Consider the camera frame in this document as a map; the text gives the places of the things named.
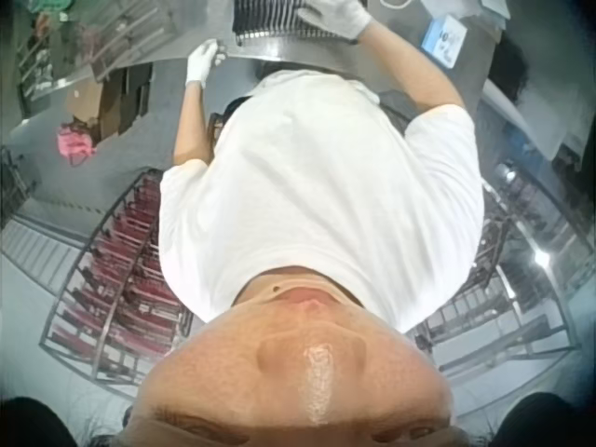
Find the cardboard box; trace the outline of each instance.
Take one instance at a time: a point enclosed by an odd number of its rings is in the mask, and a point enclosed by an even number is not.
[[[124,71],[118,70],[101,84],[85,79],[67,93],[66,110],[90,128],[98,126],[100,141],[114,135],[120,128],[123,76]]]

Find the eye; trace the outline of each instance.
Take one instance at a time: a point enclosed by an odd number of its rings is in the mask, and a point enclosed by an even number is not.
[[[420,440],[426,436],[432,435],[435,431],[435,428],[431,427],[399,427],[374,434],[372,435],[372,440],[384,444],[395,442],[397,440]]]

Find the hand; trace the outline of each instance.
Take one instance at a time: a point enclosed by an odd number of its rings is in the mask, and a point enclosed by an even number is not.
[[[188,58],[186,85],[189,82],[200,82],[201,86],[205,88],[211,67],[220,65],[225,58],[225,47],[219,47],[217,40],[205,41]]]
[[[373,17],[359,0],[305,0],[309,7],[298,9],[298,16],[322,30],[354,40]]]

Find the ceiling light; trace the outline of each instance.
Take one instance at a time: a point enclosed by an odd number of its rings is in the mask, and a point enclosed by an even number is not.
[[[518,176],[518,174],[515,172],[515,170],[510,170],[507,175],[505,176],[505,180],[507,180],[507,183],[511,183],[515,180],[515,178]]]
[[[542,268],[547,268],[550,265],[550,255],[542,250],[536,250],[534,261]]]

